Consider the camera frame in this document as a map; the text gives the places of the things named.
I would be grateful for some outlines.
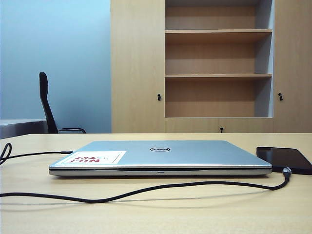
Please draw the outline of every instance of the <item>black smartphone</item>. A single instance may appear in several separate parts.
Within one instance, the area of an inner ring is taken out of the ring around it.
[[[297,149],[257,147],[257,156],[272,164],[273,172],[289,167],[294,174],[312,175],[312,164]]]

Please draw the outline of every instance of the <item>desk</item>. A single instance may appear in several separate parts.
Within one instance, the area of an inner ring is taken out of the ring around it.
[[[0,119],[1,139],[47,132],[47,120],[45,119]]]
[[[227,140],[255,154],[257,146],[293,147],[312,159],[312,134],[46,134],[1,140],[12,155],[75,150],[94,140]],[[48,174],[61,155],[29,156],[1,167],[1,192],[33,192],[90,199],[140,188],[203,180],[277,185],[280,173],[251,178],[84,178]],[[151,191],[107,204],[46,198],[1,199],[1,233],[300,233],[312,232],[312,176],[292,175],[283,189],[208,185]]]

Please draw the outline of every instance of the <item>office chair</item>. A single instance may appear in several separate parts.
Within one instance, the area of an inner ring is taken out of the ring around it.
[[[39,86],[40,86],[40,99],[43,105],[45,117],[47,119],[48,133],[59,133],[59,132],[64,132],[64,131],[81,131],[82,133],[86,133],[86,131],[83,128],[58,129],[55,124],[50,105],[48,103],[47,96],[48,96],[49,84],[48,84],[48,77],[44,72],[39,73]]]

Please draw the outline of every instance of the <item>blue wall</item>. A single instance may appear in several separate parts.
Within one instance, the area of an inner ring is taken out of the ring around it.
[[[57,126],[111,131],[110,1],[1,0],[1,119],[45,118],[39,72]]]

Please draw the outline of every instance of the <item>cabinet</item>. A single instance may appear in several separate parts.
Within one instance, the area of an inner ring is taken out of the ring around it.
[[[165,131],[164,43],[164,1],[111,1],[113,133]]]
[[[309,12],[309,0],[112,0],[113,133],[311,132]]]
[[[272,1],[167,0],[165,92],[167,132],[272,131]]]

